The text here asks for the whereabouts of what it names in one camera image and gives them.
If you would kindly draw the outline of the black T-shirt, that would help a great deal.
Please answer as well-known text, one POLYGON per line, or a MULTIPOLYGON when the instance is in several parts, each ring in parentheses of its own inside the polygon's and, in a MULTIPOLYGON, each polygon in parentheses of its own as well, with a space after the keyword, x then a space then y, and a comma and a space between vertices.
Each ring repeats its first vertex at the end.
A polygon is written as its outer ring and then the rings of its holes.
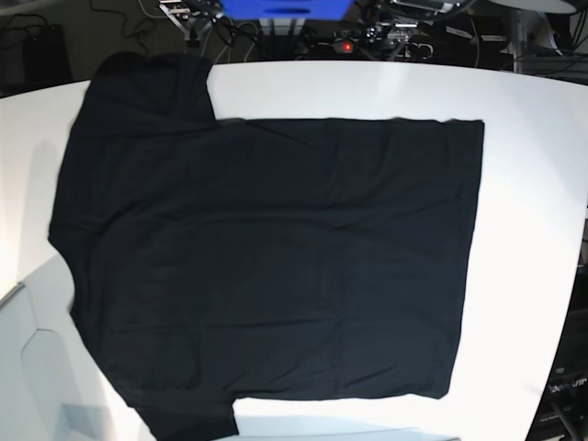
POLYGON ((159 440, 236 435, 243 398, 449 389, 481 182, 479 120, 219 120, 212 64, 105 60, 49 240, 71 316, 159 440))

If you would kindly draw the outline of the black power strip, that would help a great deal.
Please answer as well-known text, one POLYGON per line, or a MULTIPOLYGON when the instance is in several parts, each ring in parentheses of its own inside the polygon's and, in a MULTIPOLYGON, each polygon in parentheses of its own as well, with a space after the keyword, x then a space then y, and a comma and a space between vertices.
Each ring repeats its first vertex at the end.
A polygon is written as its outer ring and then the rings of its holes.
POLYGON ((308 49, 307 57, 315 60, 351 60, 377 62, 428 62, 433 58, 430 44, 402 40, 342 39, 334 42, 315 43, 308 49))

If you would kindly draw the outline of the blue plastic box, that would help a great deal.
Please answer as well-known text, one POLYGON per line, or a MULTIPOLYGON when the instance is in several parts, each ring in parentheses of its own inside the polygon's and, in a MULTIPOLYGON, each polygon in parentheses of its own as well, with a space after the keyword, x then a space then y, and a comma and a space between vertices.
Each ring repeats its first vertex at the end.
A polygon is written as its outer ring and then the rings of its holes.
POLYGON ((223 0, 225 15, 237 19, 305 18, 340 20, 352 0, 223 0))

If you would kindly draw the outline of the black equipment case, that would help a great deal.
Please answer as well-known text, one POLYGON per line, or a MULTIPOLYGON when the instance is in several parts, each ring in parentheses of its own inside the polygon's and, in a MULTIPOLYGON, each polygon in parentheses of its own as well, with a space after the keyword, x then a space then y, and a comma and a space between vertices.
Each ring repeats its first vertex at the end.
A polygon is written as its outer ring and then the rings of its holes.
POLYGON ((587 310, 566 317, 537 408, 539 430, 559 440, 587 438, 587 310))

